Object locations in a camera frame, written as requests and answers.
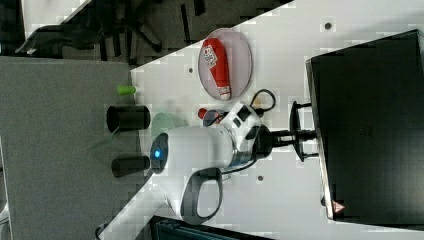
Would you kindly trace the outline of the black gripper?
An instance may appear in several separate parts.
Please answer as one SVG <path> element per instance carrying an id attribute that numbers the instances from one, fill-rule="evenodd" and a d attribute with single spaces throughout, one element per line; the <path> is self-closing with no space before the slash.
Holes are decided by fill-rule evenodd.
<path id="1" fill-rule="evenodd" d="M 279 145 L 279 137 L 281 136 L 282 131 L 270 131 L 265 125 L 262 125 L 253 145 L 251 159 L 259 160 L 268 157 L 272 149 Z M 313 130 L 295 130 L 286 131 L 283 139 L 285 141 L 304 142 L 313 140 L 316 137 L 317 134 Z"/>

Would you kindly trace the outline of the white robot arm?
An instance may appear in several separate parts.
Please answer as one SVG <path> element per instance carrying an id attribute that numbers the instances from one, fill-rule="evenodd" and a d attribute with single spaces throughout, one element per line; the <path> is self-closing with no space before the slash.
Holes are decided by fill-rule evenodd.
<path id="1" fill-rule="evenodd" d="M 218 124 L 186 126 L 167 130 L 152 142 L 152 176 L 106 225 L 98 240 L 135 240 L 163 205 L 191 225 L 200 225 L 213 216 L 198 213 L 202 185 L 217 183 L 223 191 L 222 176 L 240 166 L 270 155 L 276 147 L 292 145 L 305 158 L 300 144 L 317 134 L 297 123 L 288 130 L 270 131 L 262 124 L 263 110 L 245 102 L 236 103 Z"/>

